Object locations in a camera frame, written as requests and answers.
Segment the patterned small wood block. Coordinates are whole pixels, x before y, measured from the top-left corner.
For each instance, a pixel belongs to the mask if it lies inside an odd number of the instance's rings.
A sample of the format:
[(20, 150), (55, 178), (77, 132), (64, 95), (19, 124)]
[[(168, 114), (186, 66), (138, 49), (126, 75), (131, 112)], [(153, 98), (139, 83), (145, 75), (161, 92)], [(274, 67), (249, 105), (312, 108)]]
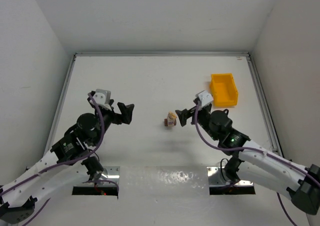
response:
[(167, 117), (172, 120), (175, 120), (177, 118), (177, 115), (174, 112), (169, 111)]

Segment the light wood cube block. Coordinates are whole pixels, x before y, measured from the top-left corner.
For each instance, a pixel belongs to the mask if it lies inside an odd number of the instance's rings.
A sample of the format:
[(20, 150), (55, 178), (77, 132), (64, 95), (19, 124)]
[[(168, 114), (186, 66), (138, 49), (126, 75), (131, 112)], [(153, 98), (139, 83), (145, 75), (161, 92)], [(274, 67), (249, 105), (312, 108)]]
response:
[(170, 119), (170, 118), (168, 118), (168, 117), (167, 117), (166, 119), (167, 119), (167, 123), (175, 123), (175, 121), (176, 121), (175, 119), (172, 120), (172, 119)]

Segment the dark brown wood block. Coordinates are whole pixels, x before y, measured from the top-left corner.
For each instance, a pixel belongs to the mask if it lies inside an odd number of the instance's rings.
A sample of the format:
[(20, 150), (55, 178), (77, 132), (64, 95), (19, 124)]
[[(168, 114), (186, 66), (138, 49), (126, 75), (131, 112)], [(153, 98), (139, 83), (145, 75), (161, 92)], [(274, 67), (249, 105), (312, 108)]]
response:
[(167, 119), (166, 118), (164, 119), (164, 126), (168, 127), (168, 123), (167, 123)]

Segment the yellow plastic bin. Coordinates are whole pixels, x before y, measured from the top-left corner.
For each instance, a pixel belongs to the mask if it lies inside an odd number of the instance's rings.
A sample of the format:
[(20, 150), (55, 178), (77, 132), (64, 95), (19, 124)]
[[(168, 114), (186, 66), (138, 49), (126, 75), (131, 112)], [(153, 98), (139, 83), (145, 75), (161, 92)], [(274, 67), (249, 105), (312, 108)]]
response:
[(230, 108), (238, 104), (238, 90), (231, 73), (211, 74), (209, 88), (215, 108)]

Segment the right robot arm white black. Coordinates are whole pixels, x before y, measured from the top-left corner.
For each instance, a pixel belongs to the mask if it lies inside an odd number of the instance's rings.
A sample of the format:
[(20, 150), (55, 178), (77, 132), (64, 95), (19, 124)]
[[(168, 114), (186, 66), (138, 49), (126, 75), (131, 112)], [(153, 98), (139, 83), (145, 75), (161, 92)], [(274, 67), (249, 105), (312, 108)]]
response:
[(202, 106), (199, 99), (191, 109), (176, 110), (182, 127), (188, 119), (196, 129), (203, 129), (216, 146), (207, 145), (230, 156), (224, 171), (231, 181), (251, 181), (287, 199), (299, 210), (315, 216), (320, 208), (320, 168), (304, 166), (263, 148), (249, 136), (233, 128), (229, 110), (211, 110), (212, 103)]

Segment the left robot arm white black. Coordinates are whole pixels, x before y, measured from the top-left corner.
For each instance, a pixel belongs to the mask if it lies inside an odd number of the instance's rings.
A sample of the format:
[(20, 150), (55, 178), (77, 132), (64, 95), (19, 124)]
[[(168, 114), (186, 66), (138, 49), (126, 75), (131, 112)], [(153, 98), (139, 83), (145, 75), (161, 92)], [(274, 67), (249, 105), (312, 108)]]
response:
[(95, 156), (111, 124), (129, 125), (134, 104), (118, 102), (119, 113), (114, 111), (113, 100), (93, 96), (88, 102), (94, 113), (83, 113), (64, 136), (44, 156), (21, 176), (0, 189), (0, 219), (15, 225), (31, 222), (36, 204), (48, 201), (62, 188), (73, 188), (81, 183), (97, 184), (104, 167)]

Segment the white front cover board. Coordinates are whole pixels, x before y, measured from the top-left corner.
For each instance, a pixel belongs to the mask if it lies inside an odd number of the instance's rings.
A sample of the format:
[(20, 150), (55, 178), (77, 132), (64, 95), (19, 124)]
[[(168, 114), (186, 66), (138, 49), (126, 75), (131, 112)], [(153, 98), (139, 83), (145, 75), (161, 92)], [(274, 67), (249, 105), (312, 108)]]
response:
[(307, 216), (256, 185), (255, 194), (210, 195), (205, 167), (120, 168), (119, 195), (52, 198), (33, 226), (299, 226)]

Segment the aluminium frame rail left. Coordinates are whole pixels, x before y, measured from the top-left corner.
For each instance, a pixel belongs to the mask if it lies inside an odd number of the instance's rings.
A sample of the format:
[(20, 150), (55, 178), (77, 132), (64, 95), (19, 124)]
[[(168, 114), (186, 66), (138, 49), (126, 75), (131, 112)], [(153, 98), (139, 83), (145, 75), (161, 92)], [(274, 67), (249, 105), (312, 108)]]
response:
[(73, 68), (74, 68), (74, 64), (75, 61), (77, 59), (77, 53), (75, 53), (70, 61), (70, 64), (68, 66), (68, 70), (66, 73), (66, 77), (63, 83), (63, 87), (61, 90), (61, 94), (59, 96), (59, 100), (58, 100), (58, 104), (57, 104), (57, 108), (54, 114), (54, 118), (53, 118), (53, 122), (49, 131), (49, 135), (47, 138), (47, 142), (44, 148), (44, 153), (43, 156), (48, 152), (48, 150), (50, 149), (50, 147), (52, 146), (54, 139), (55, 139), (55, 135), (56, 135), (56, 131), (57, 131), (57, 126), (61, 117), (61, 112), (62, 112), (62, 108), (64, 105), (64, 101), (65, 101), (65, 97), (66, 97), (66, 92), (68, 91), (68, 87), (69, 87), (69, 83), (70, 83), (70, 79), (71, 79), (71, 74), (73, 72)]

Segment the aluminium frame rail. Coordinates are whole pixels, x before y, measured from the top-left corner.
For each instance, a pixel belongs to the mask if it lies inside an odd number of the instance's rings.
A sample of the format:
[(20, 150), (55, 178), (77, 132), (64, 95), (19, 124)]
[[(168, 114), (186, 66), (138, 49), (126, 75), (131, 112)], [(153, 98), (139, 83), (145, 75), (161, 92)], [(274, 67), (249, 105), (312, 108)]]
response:
[(271, 112), (267, 103), (267, 99), (264, 93), (264, 89), (261, 83), (260, 76), (258, 74), (257, 67), (255, 65), (253, 57), (249, 54), (248, 57), (246, 58), (247, 64), (249, 67), (249, 71), (253, 80), (254, 88), (257, 94), (257, 98), (259, 101), (260, 109), (262, 112), (262, 116), (265, 122), (265, 126), (267, 129), (268, 133), (268, 138), (270, 141), (270, 145), (272, 148), (272, 151), (279, 156), (283, 157), (283, 150), (276, 132), (276, 128), (271, 116)]
[(53, 118), (53, 122), (49, 131), (49, 135), (47, 138), (47, 142), (44, 148), (44, 153), (43, 156), (48, 152), (48, 150), (50, 149), (50, 147), (52, 146), (54, 139), (55, 139), (55, 135), (56, 135), (56, 131), (57, 131), (57, 126), (61, 117), (61, 112), (62, 112), (62, 108), (64, 105), (64, 101), (65, 101), (65, 97), (66, 97), (66, 92), (68, 91), (68, 87), (69, 87), (69, 83), (70, 83), (70, 79), (71, 79), (71, 74), (73, 72), (73, 68), (74, 68), (74, 64), (75, 61), (77, 59), (77, 53), (75, 53), (70, 61), (70, 64), (68, 66), (68, 70), (66, 73), (66, 77), (63, 83), (63, 87), (61, 90), (61, 94), (59, 96), (59, 100), (58, 100), (58, 104), (57, 104), (57, 108), (54, 114), (54, 118)]
[(76, 57), (169, 57), (169, 56), (217, 56), (249, 57), (248, 52), (241, 51), (106, 51), (77, 52)]

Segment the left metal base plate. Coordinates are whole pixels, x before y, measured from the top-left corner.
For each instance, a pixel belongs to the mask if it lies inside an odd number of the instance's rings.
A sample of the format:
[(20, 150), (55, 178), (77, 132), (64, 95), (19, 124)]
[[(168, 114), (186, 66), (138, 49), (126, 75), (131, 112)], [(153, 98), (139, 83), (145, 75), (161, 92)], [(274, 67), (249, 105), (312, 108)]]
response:
[(115, 187), (120, 181), (120, 168), (117, 166), (104, 166), (103, 171), (97, 172), (88, 182), (99, 186)]

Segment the metal base plate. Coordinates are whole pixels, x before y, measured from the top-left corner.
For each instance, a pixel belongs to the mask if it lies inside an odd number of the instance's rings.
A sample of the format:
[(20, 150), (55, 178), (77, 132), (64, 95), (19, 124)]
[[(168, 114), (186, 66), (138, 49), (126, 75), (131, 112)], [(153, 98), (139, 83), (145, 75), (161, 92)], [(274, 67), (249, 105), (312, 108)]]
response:
[(115, 187), (120, 181), (120, 168), (117, 166), (104, 166), (103, 171), (97, 172), (88, 182), (99, 186)]
[(223, 176), (222, 170), (224, 166), (207, 166), (207, 177), (210, 187), (226, 187), (226, 186), (236, 186), (236, 187), (253, 187), (254, 183), (247, 180), (236, 180), (232, 182), (226, 176)]

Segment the aluminium frame rail back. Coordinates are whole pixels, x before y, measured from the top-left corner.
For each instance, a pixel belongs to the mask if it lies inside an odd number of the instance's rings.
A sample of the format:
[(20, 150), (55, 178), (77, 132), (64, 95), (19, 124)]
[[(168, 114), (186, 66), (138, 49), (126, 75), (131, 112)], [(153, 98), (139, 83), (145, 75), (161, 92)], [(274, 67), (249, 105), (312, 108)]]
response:
[(248, 52), (241, 51), (106, 51), (77, 52), (76, 57), (169, 57), (169, 56), (217, 56), (249, 57)]

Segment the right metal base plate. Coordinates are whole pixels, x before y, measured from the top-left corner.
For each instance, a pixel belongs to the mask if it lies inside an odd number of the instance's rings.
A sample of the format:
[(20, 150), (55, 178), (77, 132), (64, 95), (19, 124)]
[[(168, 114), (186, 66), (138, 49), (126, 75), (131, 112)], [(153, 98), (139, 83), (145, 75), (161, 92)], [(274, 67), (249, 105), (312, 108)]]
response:
[(254, 183), (247, 180), (236, 180), (232, 182), (226, 176), (223, 176), (222, 170), (224, 166), (207, 166), (207, 177), (210, 187), (226, 187), (226, 186), (236, 186), (236, 187), (253, 187)]

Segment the aluminium frame rail right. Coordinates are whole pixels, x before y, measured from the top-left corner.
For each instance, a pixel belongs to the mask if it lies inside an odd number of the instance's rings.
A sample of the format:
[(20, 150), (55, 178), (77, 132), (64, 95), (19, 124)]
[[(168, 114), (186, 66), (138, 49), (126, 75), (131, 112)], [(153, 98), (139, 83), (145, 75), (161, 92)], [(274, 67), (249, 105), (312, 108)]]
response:
[(257, 94), (257, 98), (259, 101), (260, 109), (262, 112), (262, 116), (265, 122), (265, 126), (267, 129), (268, 133), (268, 138), (270, 141), (270, 145), (272, 148), (272, 151), (279, 156), (283, 157), (283, 150), (276, 132), (276, 128), (271, 116), (271, 112), (267, 103), (267, 99), (264, 93), (264, 89), (261, 83), (260, 76), (258, 74), (257, 67), (255, 65), (253, 57), (249, 54), (248, 57), (246, 58), (247, 64), (249, 67), (249, 71), (253, 80), (254, 88)]

